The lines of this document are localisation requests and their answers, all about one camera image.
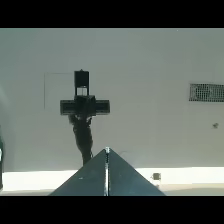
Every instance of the gray wall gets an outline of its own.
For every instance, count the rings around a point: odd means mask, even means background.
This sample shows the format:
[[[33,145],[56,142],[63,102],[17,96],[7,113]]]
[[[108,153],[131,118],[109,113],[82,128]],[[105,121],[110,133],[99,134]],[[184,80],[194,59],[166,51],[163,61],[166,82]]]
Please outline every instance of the gray wall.
[[[110,146],[136,168],[224,166],[223,104],[188,102],[190,82],[224,83],[223,39],[223,29],[0,29],[5,171],[82,165],[59,114],[80,69],[111,101],[92,122],[94,154]]]

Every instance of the air vent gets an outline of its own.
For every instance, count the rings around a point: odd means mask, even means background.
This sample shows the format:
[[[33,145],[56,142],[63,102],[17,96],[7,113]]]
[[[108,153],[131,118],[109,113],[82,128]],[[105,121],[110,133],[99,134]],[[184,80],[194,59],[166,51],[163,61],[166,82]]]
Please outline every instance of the air vent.
[[[191,84],[189,101],[224,102],[224,85]]]

